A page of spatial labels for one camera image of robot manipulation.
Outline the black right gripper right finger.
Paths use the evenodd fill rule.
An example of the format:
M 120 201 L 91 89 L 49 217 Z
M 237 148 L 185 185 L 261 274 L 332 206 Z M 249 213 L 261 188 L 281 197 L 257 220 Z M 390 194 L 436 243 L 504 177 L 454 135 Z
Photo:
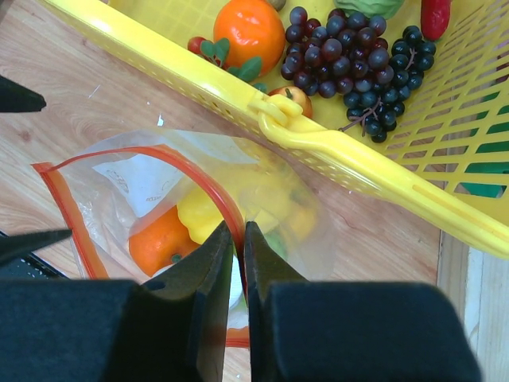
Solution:
M 453 304 L 416 282 L 311 282 L 254 222 L 244 260 L 254 381 L 480 381 Z

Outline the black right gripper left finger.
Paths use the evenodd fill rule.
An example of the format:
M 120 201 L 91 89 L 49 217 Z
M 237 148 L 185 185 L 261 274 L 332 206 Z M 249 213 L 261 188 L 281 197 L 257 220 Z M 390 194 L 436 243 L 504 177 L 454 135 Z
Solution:
M 2 279 L 2 380 L 221 380 L 232 260 L 220 224 L 143 284 Z

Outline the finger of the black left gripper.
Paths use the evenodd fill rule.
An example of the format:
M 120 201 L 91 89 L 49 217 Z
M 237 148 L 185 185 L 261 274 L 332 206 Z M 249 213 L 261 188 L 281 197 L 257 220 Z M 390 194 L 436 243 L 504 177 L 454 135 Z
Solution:
M 1 76 L 0 112 L 26 113 L 39 112 L 46 107 L 45 98 L 12 80 Z
M 72 230 L 68 228 L 2 236 L 0 246 L 1 265 L 5 265 L 14 259 L 19 259 L 29 252 L 59 243 L 71 236 Z

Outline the orange fruit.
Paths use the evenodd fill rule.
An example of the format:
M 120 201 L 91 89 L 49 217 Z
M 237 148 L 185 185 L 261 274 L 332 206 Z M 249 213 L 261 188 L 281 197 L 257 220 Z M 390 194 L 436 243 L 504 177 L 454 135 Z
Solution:
M 133 261 L 148 276 L 174 265 L 200 245 L 181 223 L 177 206 L 154 209 L 138 218 L 130 228 L 128 248 Z

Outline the green sugar apple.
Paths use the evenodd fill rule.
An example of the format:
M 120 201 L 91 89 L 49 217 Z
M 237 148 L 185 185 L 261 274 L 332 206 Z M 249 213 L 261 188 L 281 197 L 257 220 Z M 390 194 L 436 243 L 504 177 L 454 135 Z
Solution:
M 277 253 L 282 259 L 287 260 L 288 251 L 286 247 L 286 242 L 284 241 L 284 238 L 278 231 L 272 230 L 270 232 L 267 232 L 264 235 L 264 238 L 267 244 L 275 253 Z

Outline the clear zip top bag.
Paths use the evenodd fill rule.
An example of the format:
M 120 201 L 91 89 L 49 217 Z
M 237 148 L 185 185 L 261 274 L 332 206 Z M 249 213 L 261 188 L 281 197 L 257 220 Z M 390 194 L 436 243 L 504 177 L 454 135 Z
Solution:
M 221 223 L 242 247 L 248 222 L 302 276 L 332 273 L 334 238 L 324 206 L 285 160 L 246 138 L 131 131 L 34 169 L 72 230 L 84 278 L 146 282 Z

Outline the yellow bell pepper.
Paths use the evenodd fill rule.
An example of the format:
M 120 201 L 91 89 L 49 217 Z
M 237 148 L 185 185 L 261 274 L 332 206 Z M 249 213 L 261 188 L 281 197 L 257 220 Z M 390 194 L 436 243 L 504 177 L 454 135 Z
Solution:
M 289 217 L 295 202 L 290 183 L 280 169 L 261 165 L 229 166 L 212 177 L 235 202 L 244 220 L 254 221 L 267 233 Z M 178 203 L 178 216 L 192 240 L 202 244 L 223 216 L 200 188 L 193 188 Z

